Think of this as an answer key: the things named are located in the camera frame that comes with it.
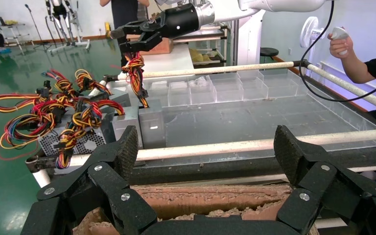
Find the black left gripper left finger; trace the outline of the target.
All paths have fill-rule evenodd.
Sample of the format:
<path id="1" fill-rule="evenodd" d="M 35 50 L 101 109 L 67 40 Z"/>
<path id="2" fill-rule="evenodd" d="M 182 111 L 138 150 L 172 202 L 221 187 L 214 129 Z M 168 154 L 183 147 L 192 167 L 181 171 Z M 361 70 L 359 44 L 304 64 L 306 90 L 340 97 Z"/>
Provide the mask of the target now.
<path id="1" fill-rule="evenodd" d="M 21 233 L 70 235 L 88 212 L 101 208 L 121 235 L 142 234 L 157 214 L 128 184 L 137 153 L 138 134 L 130 125 L 118 141 L 98 146 L 80 168 L 41 188 Z"/>

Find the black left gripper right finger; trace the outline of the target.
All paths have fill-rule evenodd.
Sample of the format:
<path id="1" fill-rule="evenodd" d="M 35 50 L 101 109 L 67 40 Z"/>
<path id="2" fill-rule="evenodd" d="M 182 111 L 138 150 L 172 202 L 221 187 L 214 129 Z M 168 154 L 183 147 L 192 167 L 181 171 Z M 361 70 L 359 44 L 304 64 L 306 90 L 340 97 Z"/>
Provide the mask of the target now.
<path id="1" fill-rule="evenodd" d="M 376 235 L 376 181 L 332 161 L 321 146 L 298 140 L 279 125 L 274 152 L 290 184 L 291 195 L 276 220 L 305 235 L 322 209 L 357 225 L 360 235 Z"/>

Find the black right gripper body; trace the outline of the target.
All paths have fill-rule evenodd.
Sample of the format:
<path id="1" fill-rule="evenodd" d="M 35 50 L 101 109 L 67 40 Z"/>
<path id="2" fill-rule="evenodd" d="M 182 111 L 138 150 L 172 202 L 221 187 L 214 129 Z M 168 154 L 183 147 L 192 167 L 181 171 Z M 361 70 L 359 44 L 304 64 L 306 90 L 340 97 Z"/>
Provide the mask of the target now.
<path id="1" fill-rule="evenodd" d="M 159 32 L 165 38 L 177 38 L 199 28 L 198 15 L 192 3 L 166 9 L 149 23 L 150 32 Z"/>

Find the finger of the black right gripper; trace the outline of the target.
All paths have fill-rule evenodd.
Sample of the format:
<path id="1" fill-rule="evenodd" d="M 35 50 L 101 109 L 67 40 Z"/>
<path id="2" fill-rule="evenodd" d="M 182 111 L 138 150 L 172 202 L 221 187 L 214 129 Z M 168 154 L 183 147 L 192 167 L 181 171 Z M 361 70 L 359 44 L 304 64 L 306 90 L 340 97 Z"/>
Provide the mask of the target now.
<path id="1" fill-rule="evenodd" d="M 138 35 L 136 41 L 128 41 L 128 35 Z M 150 51 L 162 41 L 161 32 L 125 32 L 119 31 L 119 49 L 122 53 Z"/>
<path id="2" fill-rule="evenodd" d="M 128 35 L 139 35 L 140 39 L 157 39 L 156 20 L 134 21 L 110 31 L 111 39 L 123 39 Z"/>

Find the operator hand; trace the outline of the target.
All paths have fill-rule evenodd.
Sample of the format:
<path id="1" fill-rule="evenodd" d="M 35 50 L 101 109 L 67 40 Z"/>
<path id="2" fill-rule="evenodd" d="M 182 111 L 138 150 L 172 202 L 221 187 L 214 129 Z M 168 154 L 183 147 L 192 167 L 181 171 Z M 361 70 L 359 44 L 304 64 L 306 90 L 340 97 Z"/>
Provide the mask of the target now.
<path id="1" fill-rule="evenodd" d="M 329 51 L 332 56 L 343 59 L 353 52 L 353 41 L 343 27 L 334 27 L 328 34 L 330 40 Z"/>

